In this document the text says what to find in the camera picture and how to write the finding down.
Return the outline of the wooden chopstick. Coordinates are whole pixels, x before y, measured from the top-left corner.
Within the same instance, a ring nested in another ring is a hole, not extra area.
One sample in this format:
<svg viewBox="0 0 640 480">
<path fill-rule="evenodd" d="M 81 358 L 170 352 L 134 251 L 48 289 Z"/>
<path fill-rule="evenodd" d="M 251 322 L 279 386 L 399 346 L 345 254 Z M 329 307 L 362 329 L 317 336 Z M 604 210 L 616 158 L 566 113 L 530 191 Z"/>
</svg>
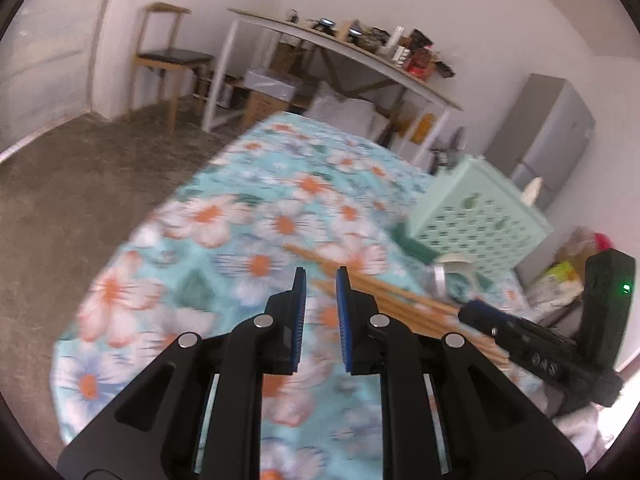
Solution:
<svg viewBox="0 0 640 480">
<path fill-rule="evenodd" d="M 381 310 L 383 313 L 404 322 L 410 330 L 419 335 L 442 339 L 447 334 L 458 333 L 474 344 L 475 348 L 480 350 L 480 353 L 500 370 L 507 370 L 510 367 L 506 352 L 500 350 L 487 336 L 476 334 L 472 330 L 464 328 L 454 319 L 453 315 L 420 304 L 407 304 L 406 302 L 395 304 L 384 301 Z"/>
<path fill-rule="evenodd" d="M 330 266 L 334 269 L 338 268 L 338 263 L 336 261 L 319 256 L 311 250 L 301 248 L 292 244 L 285 244 L 284 248 L 289 252 L 292 252 L 293 254 L 304 258 L 305 260 L 319 263 L 322 266 Z M 432 298 L 421 296 L 419 294 L 416 294 L 415 292 L 410 292 L 410 290 L 402 289 L 390 283 L 378 280 L 377 278 L 372 278 L 372 276 L 370 275 L 362 274 L 358 271 L 350 271 L 349 275 L 354 276 L 355 278 L 359 278 L 360 281 L 373 286 L 377 290 L 384 290 L 384 292 L 389 292 L 390 294 L 399 296 L 401 298 L 404 298 L 405 300 L 412 301 L 415 304 L 420 304 L 424 307 L 430 307 L 435 310 L 439 310 L 440 312 L 446 312 L 450 315 L 458 315 L 458 309 L 456 307 L 450 306 L 449 304 L 443 304 L 442 302 L 436 301 Z"/>
<path fill-rule="evenodd" d="M 353 289 L 372 295 L 378 304 L 378 310 L 397 318 L 414 332 L 434 338 L 452 332 L 460 333 L 495 364 L 506 362 L 506 352 L 500 350 L 487 336 L 477 335 L 470 328 L 464 328 L 454 316 L 454 308 L 432 300 L 427 300 L 427 304 L 420 304 L 395 294 L 385 282 L 382 285 L 374 284 L 361 276 L 352 276 L 350 284 Z"/>
</svg>

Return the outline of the white rice paddle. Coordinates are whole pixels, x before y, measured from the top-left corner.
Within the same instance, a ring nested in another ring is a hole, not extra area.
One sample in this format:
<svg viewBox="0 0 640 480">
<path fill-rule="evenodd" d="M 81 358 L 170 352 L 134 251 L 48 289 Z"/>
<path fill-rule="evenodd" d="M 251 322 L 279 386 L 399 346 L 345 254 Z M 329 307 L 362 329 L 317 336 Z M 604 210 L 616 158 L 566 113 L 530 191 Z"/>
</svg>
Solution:
<svg viewBox="0 0 640 480">
<path fill-rule="evenodd" d="M 521 194 L 521 202 L 526 206 L 533 207 L 539 196 L 544 180 L 541 177 L 533 178 L 524 188 Z"/>
</svg>

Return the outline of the white pillow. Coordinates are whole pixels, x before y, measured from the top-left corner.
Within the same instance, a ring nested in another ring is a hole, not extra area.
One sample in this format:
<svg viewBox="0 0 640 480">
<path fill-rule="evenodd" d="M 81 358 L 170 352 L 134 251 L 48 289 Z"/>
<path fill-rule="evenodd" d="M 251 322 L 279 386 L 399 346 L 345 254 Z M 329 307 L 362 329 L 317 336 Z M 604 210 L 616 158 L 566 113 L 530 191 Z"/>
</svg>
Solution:
<svg viewBox="0 0 640 480">
<path fill-rule="evenodd" d="M 355 136 L 367 136 L 374 114 L 373 103 L 346 98 L 321 81 L 304 116 Z"/>
</svg>

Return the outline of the mint green utensil holder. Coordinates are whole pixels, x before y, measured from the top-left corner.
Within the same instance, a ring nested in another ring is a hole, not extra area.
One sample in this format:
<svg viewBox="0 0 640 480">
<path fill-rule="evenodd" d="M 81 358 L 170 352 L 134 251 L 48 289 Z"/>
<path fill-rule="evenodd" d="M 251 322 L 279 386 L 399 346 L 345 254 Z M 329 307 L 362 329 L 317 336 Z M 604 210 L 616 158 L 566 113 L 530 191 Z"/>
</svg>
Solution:
<svg viewBox="0 0 640 480">
<path fill-rule="evenodd" d="M 440 170 L 390 236 L 429 263 L 445 254 L 469 258 L 485 281 L 498 282 L 552 232 L 544 215 L 485 159 L 465 155 Z"/>
</svg>

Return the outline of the white door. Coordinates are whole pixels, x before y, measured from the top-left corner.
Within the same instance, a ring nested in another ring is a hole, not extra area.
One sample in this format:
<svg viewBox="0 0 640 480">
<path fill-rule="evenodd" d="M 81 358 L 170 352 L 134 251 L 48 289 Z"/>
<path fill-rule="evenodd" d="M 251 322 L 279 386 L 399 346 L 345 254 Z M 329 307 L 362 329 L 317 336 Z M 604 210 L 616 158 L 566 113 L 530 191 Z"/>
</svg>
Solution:
<svg viewBox="0 0 640 480">
<path fill-rule="evenodd" d="M 107 0 L 24 0 L 1 39 L 1 159 L 90 107 Z"/>
</svg>

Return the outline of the steel ladle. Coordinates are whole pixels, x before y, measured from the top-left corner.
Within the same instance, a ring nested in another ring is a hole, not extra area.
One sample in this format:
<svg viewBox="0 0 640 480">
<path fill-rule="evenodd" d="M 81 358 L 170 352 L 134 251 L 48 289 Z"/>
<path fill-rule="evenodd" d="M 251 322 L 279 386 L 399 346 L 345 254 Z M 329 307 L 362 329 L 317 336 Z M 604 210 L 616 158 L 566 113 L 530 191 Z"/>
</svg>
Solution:
<svg viewBox="0 0 640 480">
<path fill-rule="evenodd" d="M 433 271 L 434 296 L 437 298 L 446 298 L 448 288 L 446 283 L 446 271 L 444 266 L 439 262 L 433 263 L 432 271 Z"/>
</svg>

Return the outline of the floral blue tablecloth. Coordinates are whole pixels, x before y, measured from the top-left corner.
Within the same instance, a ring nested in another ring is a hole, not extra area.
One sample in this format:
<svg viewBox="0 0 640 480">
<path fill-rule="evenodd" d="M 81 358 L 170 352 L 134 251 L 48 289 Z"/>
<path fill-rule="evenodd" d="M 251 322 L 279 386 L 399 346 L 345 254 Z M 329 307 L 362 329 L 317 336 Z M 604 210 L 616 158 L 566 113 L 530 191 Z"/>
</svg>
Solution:
<svg viewBox="0 0 640 480">
<path fill-rule="evenodd" d="M 158 207 L 94 279 L 55 348 L 52 390 L 73 439 L 185 332 L 227 333 L 289 289 L 295 247 L 407 290 L 423 268 L 390 229 L 432 183 L 374 143 L 280 114 L 231 143 Z M 376 479 L 380 386 L 341 362 L 334 302 L 307 292 L 302 360 L 265 381 L 266 479 Z"/>
</svg>

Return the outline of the wooden chair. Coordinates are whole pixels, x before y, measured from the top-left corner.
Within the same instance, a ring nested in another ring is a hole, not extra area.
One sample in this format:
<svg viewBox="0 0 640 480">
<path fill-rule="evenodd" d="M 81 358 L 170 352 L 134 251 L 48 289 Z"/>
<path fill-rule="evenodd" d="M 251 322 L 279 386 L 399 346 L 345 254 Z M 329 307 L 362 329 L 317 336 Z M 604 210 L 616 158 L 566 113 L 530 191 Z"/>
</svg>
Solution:
<svg viewBox="0 0 640 480">
<path fill-rule="evenodd" d="M 136 100 L 136 80 L 139 67 L 149 70 L 157 70 L 160 74 L 157 99 L 162 102 L 164 98 L 165 78 L 168 74 L 174 75 L 174 88 L 168 101 L 167 130 L 173 134 L 176 128 L 178 105 L 182 96 L 182 85 L 186 72 L 190 70 L 198 78 L 204 80 L 207 76 L 215 57 L 211 54 L 176 47 L 178 32 L 183 18 L 192 11 L 184 6 L 175 6 L 167 2 L 151 2 L 143 8 L 142 24 L 139 29 L 134 55 L 131 60 L 131 70 L 128 86 L 128 103 L 126 117 L 130 118 L 134 112 Z M 161 49 L 144 50 L 143 41 L 153 14 L 171 14 L 174 22 L 171 25 L 166 47 Z"/>
</svg>

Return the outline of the grey refrigerator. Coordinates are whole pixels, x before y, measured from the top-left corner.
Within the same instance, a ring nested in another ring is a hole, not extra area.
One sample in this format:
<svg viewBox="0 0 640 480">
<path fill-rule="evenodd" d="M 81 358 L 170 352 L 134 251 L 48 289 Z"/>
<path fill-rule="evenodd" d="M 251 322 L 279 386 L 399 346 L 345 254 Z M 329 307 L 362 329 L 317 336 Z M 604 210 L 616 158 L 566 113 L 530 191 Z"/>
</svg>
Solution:
<svg viewBox="0 0 640 480">
<path fill-rule="evenodd" d="M 484 157 L 521 190 L 541 178 L 536 207 L 544 211 L 585 153 L 595 125 L 588 106 L 568 80 L 533 74 Z"/>
</svg>

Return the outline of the white side table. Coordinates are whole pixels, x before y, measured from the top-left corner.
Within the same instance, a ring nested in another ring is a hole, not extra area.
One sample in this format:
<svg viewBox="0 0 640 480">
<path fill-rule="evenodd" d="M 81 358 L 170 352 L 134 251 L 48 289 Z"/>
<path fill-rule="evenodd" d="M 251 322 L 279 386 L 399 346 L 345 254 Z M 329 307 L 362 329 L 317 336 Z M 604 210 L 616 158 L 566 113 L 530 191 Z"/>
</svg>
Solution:
<svg viewBox="0 0 640 480">
<path fill-rule="evenodd" d="M 256 12 L 235 8 L 228 8 L 228 11 L 233 15 L 233 18 L 228 28 L 226 38 L 224 38 L 220 55 L 217 58 L 215 73 L 208 90 L 205 112 L 201 124 L 201 129 L 205 132 L 211 132 L 216 125 L 224 123 L 223 120 L 218 122 L 216 119 L 217 100 L 222 85 L 224 84 L 224 76 L 226 76 L 227 68 L 231 61 L 236 35 L 238 34 L 239 24 L 241 23 L 292 36 L 309 42 L 324 52 L 331 51 L 344 56 L 344 58 L 349 58 L 352 62 L 366 66 L 369 70 L 377 72 L 388 81 L 393 81 L 394 84 L 399 84 L 402 88 L 415 93 L 417 96 L 420 96 L 421 99 L 441 107 L 442 112 L 434 123 L 432 133 L 420 145 L 419 151 L 417 151 L 416 154 L 413 155 L 413 159 L 411 159 L 411 162 L 415 165 L 422 162 L 426 152 L 434 144 L 451 113 L 454 110 L 458 112 L 462 112 L 463 110 L 460 104 L 452 99 L 446 98 L 446 96 L 434 90 L 426 82 L 410 75 L 395 64 L 384 60 L 384 58 L 360 49 L 360 47 L 356 47 L 353 44 L 338 40 L 324 32 L 317 32 L 311 28 Z"/>
</svg>

